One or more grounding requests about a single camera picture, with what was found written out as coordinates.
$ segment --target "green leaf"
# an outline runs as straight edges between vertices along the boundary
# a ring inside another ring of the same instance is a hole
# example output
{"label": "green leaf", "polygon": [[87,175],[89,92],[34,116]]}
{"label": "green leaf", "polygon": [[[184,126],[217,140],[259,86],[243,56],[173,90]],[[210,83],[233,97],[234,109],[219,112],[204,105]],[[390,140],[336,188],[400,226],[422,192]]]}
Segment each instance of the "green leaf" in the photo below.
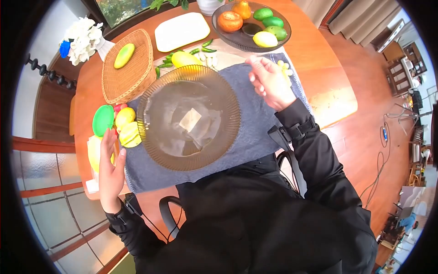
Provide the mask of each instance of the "green leaf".
{"label": "green leaf", "polygon": [[157,11],[160,9],[161,4],[163,4],[164,0],[157,0]]}
{"label": "green leaf", "polygon": [[188,0],[182,0],[181,1],[181,7],[183,8],[183,10],[188,10],[189,9],[189,1]]}
{"label": "green leaf", "polygon": [[178,4],[178,2],[179,2],[179,0],[169,0],[169,3],[170,3],[172,6],[174,6],[174,7],[176,7],[176,5]]}
{"label": "green leaf", "polygon": [[152,3],[151,3],[151,5],[149,6],[149,8],[151,9],[151,10],[153,10],[154,8],[156,8],[157,7],[157,2],[158,2],[159,0],[154,0]]}

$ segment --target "window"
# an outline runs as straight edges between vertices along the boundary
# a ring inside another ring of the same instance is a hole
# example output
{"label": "window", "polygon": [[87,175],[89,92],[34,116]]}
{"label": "window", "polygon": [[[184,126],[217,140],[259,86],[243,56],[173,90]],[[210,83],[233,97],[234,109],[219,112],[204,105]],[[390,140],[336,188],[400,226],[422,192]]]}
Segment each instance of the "window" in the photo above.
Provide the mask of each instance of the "window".
{"label": "window", "polygon": [[147,9],[153,0],[96,0],[108,25],[114,28],[123,21]]}

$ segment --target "glass fruit bowl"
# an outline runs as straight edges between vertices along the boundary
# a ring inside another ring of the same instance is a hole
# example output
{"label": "glass fruit bowl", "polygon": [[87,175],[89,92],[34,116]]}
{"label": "glass fruit bowl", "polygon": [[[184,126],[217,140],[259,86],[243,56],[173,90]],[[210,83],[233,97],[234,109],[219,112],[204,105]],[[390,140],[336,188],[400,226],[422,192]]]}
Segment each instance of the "glass fruit bowl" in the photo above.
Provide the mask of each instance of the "glass fruit bowl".
{"label": "glass fruit bowl", "polygon": [[200,65],[177,68],[140,97],[138,131],[149,156],[174,171],[191,171],[219,159],[233,144],[240,109],[231,86]]}
{"label": "glass fruit bowl", "polygon": [[[271,9],[268,6],[254,3],[254,2],[248,2],[249,7],[251,9],[251,17],[249,17],[247,20],[244,20],[244,25],[241,29],[229,33],[225,32],[221,29],[221,27],[218,25],[218,17],[225,11],[231,11],[235,4],[238,2],[232,2],[225,4],[223,6],[220,6],[212,15],[212,25],[213,29],[216,31],[216,33],[219,35],[219,38],[225,41],[228,45],[235,47],[237,49],[247,51],[247,52],[257,52],[257,53],[264,53],[276,50],[280,47],[282,47],[290,38],[291,29],[289,22],[286,20],[286,18],[281,15],[278,11]],[[259,10],[261,8],[268,8],[272,10],[273,16],[280,18],[283,23],[283,29],[286,30],[287,36],[283,41],[279,41],[277,46],[273,47],[260,47],[257,46],[253,41],[253,33],[251,33],[251,29],[253,27],[259,26],[261,30],[264,30],[266,27],[262,24],[262,22],[257,21],[254,19],[254,11]]]}

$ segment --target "wrist strap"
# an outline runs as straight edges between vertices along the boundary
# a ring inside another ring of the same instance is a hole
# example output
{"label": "wrist strap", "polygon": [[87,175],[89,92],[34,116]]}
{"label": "wrist strap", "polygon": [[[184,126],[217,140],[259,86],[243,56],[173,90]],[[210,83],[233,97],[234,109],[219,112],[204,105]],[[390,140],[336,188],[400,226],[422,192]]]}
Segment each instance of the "wrist strap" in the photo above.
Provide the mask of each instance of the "wrist strap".
{"label": "wrist strap", "polygon": [[125,225],[128,221],[128,219],[130,218],[129,215],[131,215],[131,213],[126,209],[125,204],[123,203],[122,200],[120,200],[120,204],[122,206],[122,209],[117,212],[116,214],[107,214],[106,216],[108,217],[108,219],[110,220],[112,225]]}
{"label": "wrist strap", "polygon": [[305,121],[303,124],[294,124],[292,127],[288,128],[287,131],[292,140],[298,141],[304,138],[304,136],[306,136],[306,133],[315,127],[315,118],[311,116],[311,118]]}

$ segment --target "flower vase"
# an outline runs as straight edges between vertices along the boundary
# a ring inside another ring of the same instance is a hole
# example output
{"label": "flower vase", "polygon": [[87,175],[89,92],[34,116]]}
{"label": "flower vase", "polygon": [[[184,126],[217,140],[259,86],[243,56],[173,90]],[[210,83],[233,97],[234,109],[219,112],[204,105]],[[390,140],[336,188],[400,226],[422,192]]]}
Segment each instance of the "flower vase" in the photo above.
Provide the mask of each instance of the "flower vase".
{"label": "flower vase", "polygon": [[115,43],[107,41],[103,37],[100,39],[99,43],[96,45],[96,50],[97,53],[99,53],[100,59],[102,59],[102,61],[105,59],[105,56],[114,45]]}
{"label": "flower vase", "polygon": [[205,16],[212,16],[215,10],[224,5],[226,1],[228,0],[222,0],[222,2],[219,0],[196,0],[201,13]]}

